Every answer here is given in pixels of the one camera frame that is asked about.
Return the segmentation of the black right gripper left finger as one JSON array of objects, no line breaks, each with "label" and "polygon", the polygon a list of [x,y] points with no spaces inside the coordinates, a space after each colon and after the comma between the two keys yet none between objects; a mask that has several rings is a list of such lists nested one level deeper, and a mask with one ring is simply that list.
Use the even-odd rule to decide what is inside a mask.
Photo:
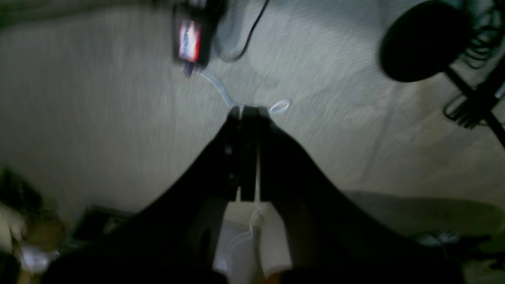
[{"label": "black right gripper left finger", "polygon": [[238,189],[254,199],[258,108],[232,108],[217,135],[157,200],[111,233],[61,255],[45,284],[227,284],[213,270]]}]

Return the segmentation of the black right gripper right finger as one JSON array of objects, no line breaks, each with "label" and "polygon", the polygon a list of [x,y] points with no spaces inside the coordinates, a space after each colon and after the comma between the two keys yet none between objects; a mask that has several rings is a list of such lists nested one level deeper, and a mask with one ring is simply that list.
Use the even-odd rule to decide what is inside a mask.
[{"label": "black right gripper right finger", "polygon": [[301,145],[258,109],[260,198],[284,223],[292,268],[269,284],[464,284],[462,268],[350,201]]}]

